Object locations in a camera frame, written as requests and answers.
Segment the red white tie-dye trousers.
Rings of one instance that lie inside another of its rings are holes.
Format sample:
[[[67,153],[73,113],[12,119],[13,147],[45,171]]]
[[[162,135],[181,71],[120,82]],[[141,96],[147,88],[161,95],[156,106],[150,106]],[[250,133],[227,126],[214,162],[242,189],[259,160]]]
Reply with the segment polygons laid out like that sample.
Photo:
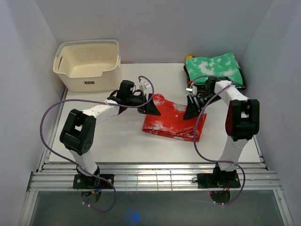
[[[153,102],[161,115],[146,115],[143,132],[190,142],[194,140],[194,134],[196,134],[196,141],[199,141],[205,124],[206,113],[202,114],[196,127],[197,117],[189,120],[183,119],[186,110],[185,105],[166,100],[162,94],[155,94]]]

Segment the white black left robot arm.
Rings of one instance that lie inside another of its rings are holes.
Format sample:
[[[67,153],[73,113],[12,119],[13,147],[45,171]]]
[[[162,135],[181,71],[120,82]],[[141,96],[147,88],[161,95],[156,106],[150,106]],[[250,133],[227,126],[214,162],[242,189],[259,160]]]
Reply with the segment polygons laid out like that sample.
[[[143,76],[139,78],[139,83],[139,89],[135,89],[134,82],[123,80],[119,89],[113,91],[102,104],[85,110],[73,109],[68,114],[59,139],[78,164],[79,179],[89,188],[95,188],[100,183],[100,170],[90,151],[96,126],[128,108],[135,108],[138,113],[146,115],[161,115],[152,100],[154,93],[146,94],[147,89],[154,88],[152,83]]]

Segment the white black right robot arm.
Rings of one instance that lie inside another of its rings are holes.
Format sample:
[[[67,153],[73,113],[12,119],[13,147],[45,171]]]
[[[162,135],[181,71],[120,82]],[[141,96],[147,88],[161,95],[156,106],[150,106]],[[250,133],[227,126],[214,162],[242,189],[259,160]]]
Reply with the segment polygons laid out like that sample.
[[[228,77],[207,76],[205,91],[197,92],[194,81],[189,81],[186,90],[187,107],[184,120],[200,118],[207,106],[219,97],[228,107],[225,131],[227,141],[219,160],[214,161],[212,173],[197,174],[199,188],[240,188],[237,174],[238,160],[249,140],[259,132],[260,103],[249,99],[236,88]]]

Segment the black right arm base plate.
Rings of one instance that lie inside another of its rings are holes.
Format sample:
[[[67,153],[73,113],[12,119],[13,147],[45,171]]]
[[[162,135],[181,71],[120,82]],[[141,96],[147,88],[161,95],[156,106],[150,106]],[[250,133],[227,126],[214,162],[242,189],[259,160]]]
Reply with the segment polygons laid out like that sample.
[[[217,176],[213,173],[199,173],[197,174],[198,188],[240,188],[241,183],[238,173],[231,176]]]

